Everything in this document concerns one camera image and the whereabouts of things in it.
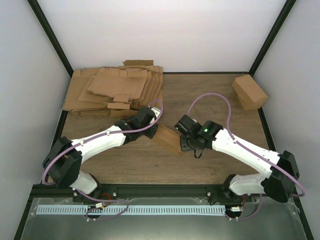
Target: stack of flattened cardboard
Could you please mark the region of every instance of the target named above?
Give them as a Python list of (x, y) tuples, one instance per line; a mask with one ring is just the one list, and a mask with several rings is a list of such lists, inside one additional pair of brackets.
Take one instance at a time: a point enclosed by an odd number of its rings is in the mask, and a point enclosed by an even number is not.
[[(163, 68), (153, 64), (153, 60), (126, 60), (119, 67), (75, 70), (63, 110), (126, 117), (155, 99), (163, 101)], [(152, 107), (161, 108), (159, 102)]]

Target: gray floor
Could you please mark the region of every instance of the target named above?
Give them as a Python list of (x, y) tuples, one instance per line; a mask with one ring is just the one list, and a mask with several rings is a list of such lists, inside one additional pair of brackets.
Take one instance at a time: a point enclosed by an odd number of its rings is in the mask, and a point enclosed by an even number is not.
[[(205, 204), (198, 199), (135, 199), (133, 205)], [(70, 201), (36, 198), (22, 240), (304, 240), (297, 209), (265, 198), (259, 213), (244, 221), (223, 216), (121, 216), (113, 220), (86, 222), (82, 215), (36, 215), (38, 204), (70, 204)], [(258, 203), (247, 203), (244, 215)]]

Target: wood grain surface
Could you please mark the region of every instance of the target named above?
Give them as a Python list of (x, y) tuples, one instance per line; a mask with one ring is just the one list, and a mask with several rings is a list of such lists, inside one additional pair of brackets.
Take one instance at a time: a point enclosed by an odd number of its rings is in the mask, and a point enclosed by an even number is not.
[[(232, 88), (237, 74), (164, 75), (164, 112), (159, 123), (174, 125), (201, 94), (224, 95), (231, 103), (231, 131), (240, 138), (268, 148), (257, 110), (243, 110)], [(217, 96), (205, 96), (190, 112), (203, 124), (206, 120), (226, 125), (228, 106)], [(103, 131), (118, 119), (103, 115), (68, 114), (62, 136), (79, 139)], [(200, 159), (193, 152), (177, 157), (143, 136), (135, 142), (93, 156), (81, 167), (101, 183), (221, 184), (229, 174), (247, 175), (256, 171), (221, 152), (205, 150)]]

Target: cardboard pile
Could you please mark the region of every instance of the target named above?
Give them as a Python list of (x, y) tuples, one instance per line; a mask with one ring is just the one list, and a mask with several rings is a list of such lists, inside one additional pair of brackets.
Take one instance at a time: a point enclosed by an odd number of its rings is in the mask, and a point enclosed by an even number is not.
[(237, 77), (232, 87), (244, 110), (259, 109), (268, 100), (268, 96), (249, 74)]
[[(154, 66), (153, 60), (126, 60), (123, 65), (75, 70), (63, 110), (126, 117), (155, 99), (163, 101), (161, 66)], [(158, 102), (151, 106), (161, 108)]]

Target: wooden tabletop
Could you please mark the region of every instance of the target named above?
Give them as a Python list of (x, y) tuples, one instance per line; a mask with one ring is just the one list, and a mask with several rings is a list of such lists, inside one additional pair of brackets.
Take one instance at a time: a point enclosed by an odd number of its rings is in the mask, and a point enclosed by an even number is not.
[[(238, 74), (164, 75), (164, 112), (159, 123), (174, 125), (201, 94), (219, 93), (231, 104), (230, 128), (238, 137), (268, 149), (257, 110), (243, 110), (232, 83)], [(228, 106), (217, 96), (205, 96), (190, 112), (203, 124), (207, 120), (226, 125)], [(118, 119), (101, 115), (68, 114), (62, 136), (79, 139), (103, 131)], [(248, 175), (256, 171), (221, 152), (206, 149), (200, 159), (192, 151), (177, 157), (143, 136), (135, 142), (93, 156), (81, 170), (93, 174), (101, 183), (221, 184), (229, 174)]]

